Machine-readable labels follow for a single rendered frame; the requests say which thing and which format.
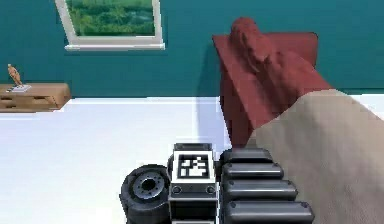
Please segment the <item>red bed with beige blanket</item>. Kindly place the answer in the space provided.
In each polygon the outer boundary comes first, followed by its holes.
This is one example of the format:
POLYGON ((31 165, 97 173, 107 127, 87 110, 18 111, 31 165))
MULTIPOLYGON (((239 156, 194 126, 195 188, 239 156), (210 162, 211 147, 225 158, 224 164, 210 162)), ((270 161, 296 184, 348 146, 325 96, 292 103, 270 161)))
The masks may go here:
POLYGON ((256 40, 281 56, 261 73, 249 68, 243 44, 213 39, 233 147, 268 149, 311 204, 314 224, 384 224, 384 120, 315 70, 316 34, 256 40))

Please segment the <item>red pillow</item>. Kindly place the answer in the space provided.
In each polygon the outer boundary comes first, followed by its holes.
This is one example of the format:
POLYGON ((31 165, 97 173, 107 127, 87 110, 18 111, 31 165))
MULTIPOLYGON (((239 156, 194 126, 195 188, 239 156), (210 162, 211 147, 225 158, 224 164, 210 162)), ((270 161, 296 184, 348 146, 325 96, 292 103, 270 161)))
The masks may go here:
POLYGON ((253 72, 264 71, 267 58, 277 51, 272 40, 248 17, 233 22, 230 40, 253 72))

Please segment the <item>white framed window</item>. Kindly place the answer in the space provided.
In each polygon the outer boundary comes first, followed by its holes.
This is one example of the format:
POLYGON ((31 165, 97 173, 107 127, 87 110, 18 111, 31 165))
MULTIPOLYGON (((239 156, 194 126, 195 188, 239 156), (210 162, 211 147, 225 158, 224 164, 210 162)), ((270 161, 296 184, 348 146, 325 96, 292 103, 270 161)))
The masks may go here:
POLYGON ((54 0, 68 51, 164 50, 160 0, 54 0))

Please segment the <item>brown figurine on white base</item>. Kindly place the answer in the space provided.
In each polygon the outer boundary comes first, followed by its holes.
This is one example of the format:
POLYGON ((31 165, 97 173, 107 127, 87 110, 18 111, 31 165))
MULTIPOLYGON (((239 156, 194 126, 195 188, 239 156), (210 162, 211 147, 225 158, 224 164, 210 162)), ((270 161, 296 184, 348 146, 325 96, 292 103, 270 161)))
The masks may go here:
POLYGON ((22 83, 19 72, 11 64, 8 65, 8 73, 14 81, 14 85, 8 89, 8 92, 26 92, 31 88, 30 85, 22 83))

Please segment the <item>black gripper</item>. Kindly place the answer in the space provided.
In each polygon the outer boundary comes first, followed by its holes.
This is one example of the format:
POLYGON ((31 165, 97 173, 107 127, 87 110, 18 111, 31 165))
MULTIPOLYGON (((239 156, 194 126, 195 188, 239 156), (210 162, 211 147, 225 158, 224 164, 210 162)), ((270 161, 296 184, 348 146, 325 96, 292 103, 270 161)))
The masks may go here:
POLYGON ((167 168, 149 164, 126 176, 119 199, 126 224, 170 224, 167 168))

